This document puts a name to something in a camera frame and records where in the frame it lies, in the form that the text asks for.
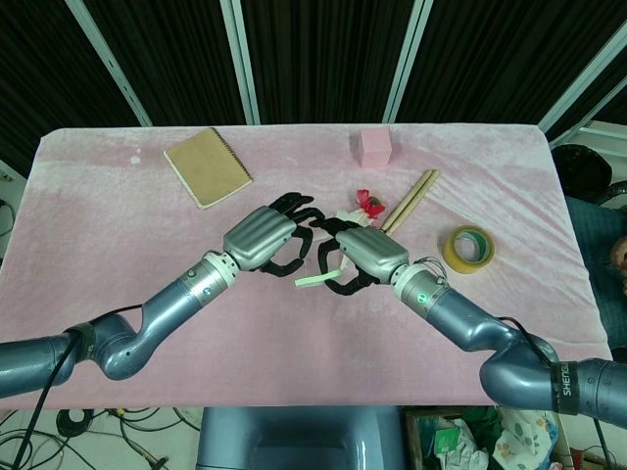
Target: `robotic hand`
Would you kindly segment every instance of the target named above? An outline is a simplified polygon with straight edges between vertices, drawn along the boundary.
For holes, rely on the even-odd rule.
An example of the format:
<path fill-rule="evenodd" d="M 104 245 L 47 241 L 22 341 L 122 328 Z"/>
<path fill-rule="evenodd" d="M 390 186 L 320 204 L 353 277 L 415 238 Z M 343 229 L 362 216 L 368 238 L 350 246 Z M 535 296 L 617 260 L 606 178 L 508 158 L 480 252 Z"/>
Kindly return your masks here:
<path fill-rule="evenodd" d="M 551 345 L 513 329 L 452 289 L 444 271 L 432 274 L 422 260 L 374 227 L 337 218 L 316 220 L 334 238 L 318 247 L 322 273 L 327 256 L 341 250 L 358 276 L 335 293 L 352 295 L 371 284 L 391 285 L 396 297 L 466 352 L 495 351 L 480 370 L 486 394 L 504 406 L 582 413 L 627 428 L 627 366 L 598 358 L 559 362 Z"/>
<path fill-rule="evenodd" d="M 138 332 L 118 314 L 121 310 L 115 310 L 59 336 L 0 344 L 0 399 L 43 388 L 60 362 L 53 385 L 68 380 L 74 365 L 87 359 L 95 361 L 110 379 L 137 373 L 159 344 L 230 287 L 239 271 L 286 276 L 299 269 L 313 238 L 312 231 L 299 224 L 311 217 L 324 218 L 315 208 L 299 210 L 313 200 L 288 193 L 251 212 L 224 235 L 223 253 L 207 252 L 141 306 Z M 275 264 L 272 257 L 292 237 L 303 240 L 299 257 L 286 265 Z"/>

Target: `pink tablecloth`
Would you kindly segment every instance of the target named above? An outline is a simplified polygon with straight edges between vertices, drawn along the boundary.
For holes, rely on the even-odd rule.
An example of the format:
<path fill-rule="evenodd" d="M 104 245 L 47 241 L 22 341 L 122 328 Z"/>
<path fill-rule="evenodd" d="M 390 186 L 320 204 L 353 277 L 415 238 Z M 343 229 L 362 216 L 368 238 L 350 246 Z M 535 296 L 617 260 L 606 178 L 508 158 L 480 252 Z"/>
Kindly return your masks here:
<path fill-rule="evenodd" d="M 534 126 L 391 126 L 390 165 L 352 157 L 360 125 L 222 127 L 255 182 L 201 211 L 163 156 L 199 128 L 66 129 L 41 141 L 0 276 L 0 341 L 57 334 L 141 303 L 192 265 L 249 211 L 287 191 L 327 214 L 369 188 L 394 207 L 417 177 L 440 179 L 395 238 L 439 256 L 452 229 L 492 232 L 484 270 L 450 272 L 496 315 L 517 317 L 563 359 L 608 357 L 605 333 L 559 189 Z M 317 273 L 315 253 L 300 275 Z M 133 378 L 92 362 L 54 389 L 51 407 L 305 403 L 488 403 L 478 370 L 489 352 L 459 351 L 389 287 L 349 298 L 298 290 L 295 276 L 243 273 L 184 324 Z M 138 313 L 130 315 L 137 318 Z M 29 407 L 36 394 L 0 400 Z"/>

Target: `spiral notebook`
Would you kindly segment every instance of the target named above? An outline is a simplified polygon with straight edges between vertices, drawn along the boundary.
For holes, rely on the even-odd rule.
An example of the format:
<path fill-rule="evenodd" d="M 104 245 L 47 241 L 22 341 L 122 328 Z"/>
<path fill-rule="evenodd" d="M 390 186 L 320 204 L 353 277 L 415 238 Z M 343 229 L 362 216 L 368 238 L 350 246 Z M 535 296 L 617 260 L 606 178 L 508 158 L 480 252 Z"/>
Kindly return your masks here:
<path fill-rule="evenodd" d="M 253 181 L 212 127 L 167 149 L 164 155 L 201 209 L 210 208 Z"/>

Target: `roll of tape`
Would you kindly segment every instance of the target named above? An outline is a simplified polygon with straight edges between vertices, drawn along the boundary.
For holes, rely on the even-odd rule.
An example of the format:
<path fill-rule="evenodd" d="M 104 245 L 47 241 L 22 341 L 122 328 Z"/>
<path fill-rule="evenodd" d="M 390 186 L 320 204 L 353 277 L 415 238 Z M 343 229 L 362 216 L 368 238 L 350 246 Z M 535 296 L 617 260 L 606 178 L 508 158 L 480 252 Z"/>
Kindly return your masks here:
<path fill-rule="evenodd" d="M 475 253 L 467 258 L 459 253 L 456 242 L 472 244 Z M 484 229 L 474 225 L 463 225 L 454 230 L 444 244 L 444 261 L 461 274 L 471 274 L 482 268 L 494 257 L 495 245 L 492 237 Z"/>

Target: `pink box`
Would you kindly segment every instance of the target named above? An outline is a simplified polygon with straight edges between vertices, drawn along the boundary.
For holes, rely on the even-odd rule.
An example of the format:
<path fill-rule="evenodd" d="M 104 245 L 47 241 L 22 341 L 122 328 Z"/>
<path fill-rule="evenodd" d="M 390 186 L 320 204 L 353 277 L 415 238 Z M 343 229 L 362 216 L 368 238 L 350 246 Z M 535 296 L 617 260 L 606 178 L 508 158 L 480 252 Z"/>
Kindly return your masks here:
<path fill-rule="evenodd" d="M 372 127 L 362 130 L 359 161 L 365 168 L 385 166 L 390 162 L 392 142 L 387 127 Z"/>

